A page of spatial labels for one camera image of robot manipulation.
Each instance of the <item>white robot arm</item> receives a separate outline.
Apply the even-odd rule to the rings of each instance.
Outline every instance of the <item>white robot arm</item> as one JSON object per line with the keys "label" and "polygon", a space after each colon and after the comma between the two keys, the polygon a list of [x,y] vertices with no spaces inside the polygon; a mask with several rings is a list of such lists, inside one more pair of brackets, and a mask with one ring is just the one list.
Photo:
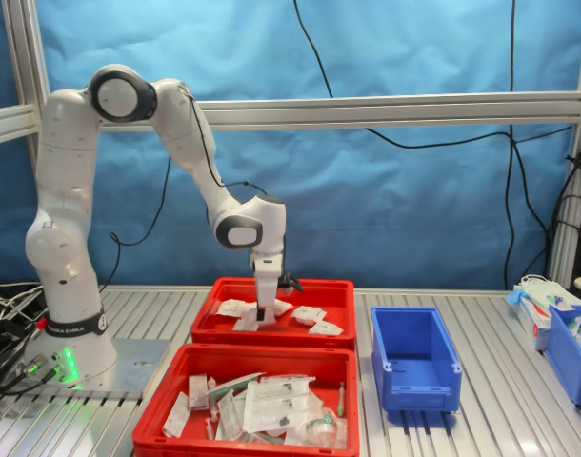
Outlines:
{"label": "white robot arm", "polygon": [[[115,360],[87,249],[103,119],[149,120],[172,160],[199,187],[218,242],[250,249],[257,320],[273,306],[279,278],[290,279],[283,276],[285,206],[269,196],[240,204],[230,195],[214,164],[210,126],[189,87],[174,79],[149,84],[128,67],[105,66],[86,89],[58,90],[45,106],[36,166],[39,206],[26,241],[49,308],[46,332],[39,335],[40,344],[27,347],[27,358],[41,353],[64,362],[56,351],[72,348],[72,363],[80,368],[75,371],[81,378],[103,372]],[[71,382],[73,370],[65,366],[65,373]]]}

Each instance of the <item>blue storage bin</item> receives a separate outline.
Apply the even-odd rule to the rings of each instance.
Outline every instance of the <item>blue storage bin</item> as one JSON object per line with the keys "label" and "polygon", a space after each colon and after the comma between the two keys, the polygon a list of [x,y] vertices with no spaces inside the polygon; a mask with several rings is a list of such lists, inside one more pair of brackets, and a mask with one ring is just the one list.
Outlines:
{"label": "blue storage bin", "polygon": [[372,307],[371,317],[382,408],[457,411],[462,366],[436,309]]}
{"label": "blue storage bin", "polygon": [[568,330],[568,323],[581,315],[581,306],[574,311],[558,311],[549,307],[551,330],[547,357],[559,382],[575,405],[581,405],[581,348]]}

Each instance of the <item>metal table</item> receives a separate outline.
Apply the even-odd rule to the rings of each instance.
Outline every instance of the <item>metal table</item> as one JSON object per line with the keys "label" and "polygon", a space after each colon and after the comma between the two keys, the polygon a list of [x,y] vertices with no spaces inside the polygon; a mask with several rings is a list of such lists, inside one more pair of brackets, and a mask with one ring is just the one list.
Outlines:
{"label": "metal table", "polygon": [[[110,287],[103,303],[117,338],[170,339],[156,383],[140,401],[21,396],[0,414],[1,455],[132,455],[131,432],[209,288]],[[378,406],[371,365],[369,306],[435,306],[464,368],[454,414],[394,412]],[[581,408],[547,359],[530,349],[501,292],[358,289],[361,456],[581,456]]]}

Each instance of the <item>red crate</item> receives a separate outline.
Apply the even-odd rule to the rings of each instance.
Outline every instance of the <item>red crate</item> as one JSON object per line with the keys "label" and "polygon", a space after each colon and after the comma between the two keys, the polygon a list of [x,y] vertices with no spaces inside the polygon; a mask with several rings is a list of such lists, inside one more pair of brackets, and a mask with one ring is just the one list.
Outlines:
{"label": "red crate", "polygon": [[[328,449],[284,445],[261,445],[211,441],[206,436],[209,411],[192,411],[180,438],[162,433],[178,393],[188,394],[189,376],[208,374],[217,383],[263,371],[268,375],[306,374],[315,376],[311,390],[325,407],[337,410],[339,383],[346,383],[345,408],[348,419],[348,448]],[[262,348],[252,346],[189,344],[178,349],[147,409],[132,434],[136,457],[252,456],[300,457],[359,455],[356,361],[343,349]]]}
{"label": "red crate", "polygon": [[221,278],[212,287],[193,325],[191,338],[195,343],[221,343],[234,345],[280,346],[305,348],[354,349],[354,287],[349,281],[304,279],[304,292],[294,290],[285,295],[278,290],[277,298],[292,303],[321,308],[327,312],[324,320],[344,330],[341,335],[314,335],[310,327],[299,324],[292,317],[292,309],[276,318],[273,326],[258,331],[233,331],[235,317],[220,316],[216,311],[221,302],[234,298],[256,301],[256,288],[251,278]]}

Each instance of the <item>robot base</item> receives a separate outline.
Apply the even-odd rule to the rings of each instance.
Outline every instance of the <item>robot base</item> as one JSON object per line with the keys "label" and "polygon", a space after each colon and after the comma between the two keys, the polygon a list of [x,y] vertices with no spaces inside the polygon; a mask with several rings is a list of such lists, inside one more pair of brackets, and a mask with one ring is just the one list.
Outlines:
{"label": "robot base", "polygon": [[154,382],[154,373],[162,365],[170,340],[112,339],[117,360],[105,372],[89,379],[79,380],[74,386],[53,378],[45,386],[31,390],[27,395],[55,395],[58,397],[127,398],[137,400]]}

